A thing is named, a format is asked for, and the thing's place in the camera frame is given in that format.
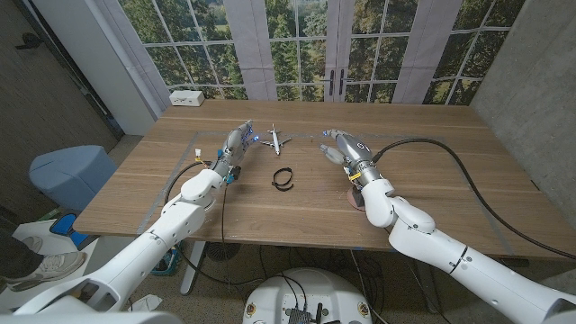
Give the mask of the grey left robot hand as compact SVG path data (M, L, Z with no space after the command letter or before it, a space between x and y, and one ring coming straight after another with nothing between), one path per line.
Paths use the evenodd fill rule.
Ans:
M248 120L229 133L223 142L221 155L211 163L210 170L226 176L233 167L240 164L248 147L257 141L252 123L252 120Z

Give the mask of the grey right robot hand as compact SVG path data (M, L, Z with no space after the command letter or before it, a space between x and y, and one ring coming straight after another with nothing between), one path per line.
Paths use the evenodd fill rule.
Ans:
M359 138L343 130L324 130L323 134L337 143L337 148L320 144L319 149L334 164L341 165L348 179L364 187L383 176L372 162L373 153Z

